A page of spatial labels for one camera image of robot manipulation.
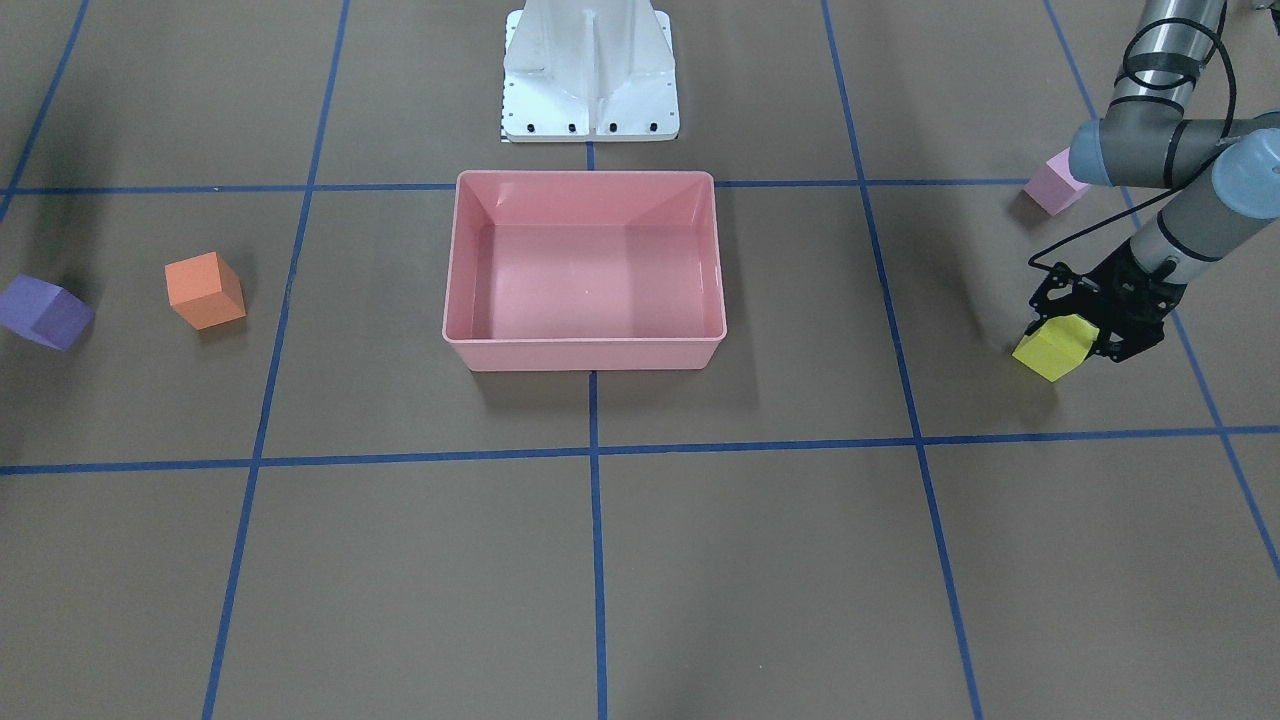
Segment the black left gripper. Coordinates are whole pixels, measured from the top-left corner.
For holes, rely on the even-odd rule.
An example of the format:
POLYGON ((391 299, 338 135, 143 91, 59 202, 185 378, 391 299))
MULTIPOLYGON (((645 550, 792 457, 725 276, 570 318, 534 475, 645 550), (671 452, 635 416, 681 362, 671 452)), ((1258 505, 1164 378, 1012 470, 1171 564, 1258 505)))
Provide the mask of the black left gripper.
POLYGON ((1147 272, 1128 243, 1084 274, 1065 263, 1033 266, 1044 270, 1046 277, 1029 300, 1036 319, 1028 325, 1028 334, 1055 318, 1079 316, 1098 331, 1087 355, 1114 363, 1124 363, 1162 342, 1165 319, 1187 290, 1169 279, 1178 269, 1175 260, 1166 259, 1155 272, 1147 272))

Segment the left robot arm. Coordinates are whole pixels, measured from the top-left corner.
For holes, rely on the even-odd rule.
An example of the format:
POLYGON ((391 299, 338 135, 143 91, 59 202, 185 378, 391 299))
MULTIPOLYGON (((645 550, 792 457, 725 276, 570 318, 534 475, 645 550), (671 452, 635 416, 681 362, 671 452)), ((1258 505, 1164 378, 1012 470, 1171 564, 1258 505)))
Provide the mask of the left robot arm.
POLYGON ((1221 119, 1185 115, 1213 56, 1236 92, 1225 20, 1222 1, 1144 5, 1107 111, 1080 127, 1068 164, 1087 184, 1156 190, 1161 209, 1091 272, 1030 258, 1044 279, 1015 350, 1021 361, 1042 348, 1073 369, 1155 347, 1187 287, 1277 219, 1277 113, 1240 119, 1230 97, 1221 119))

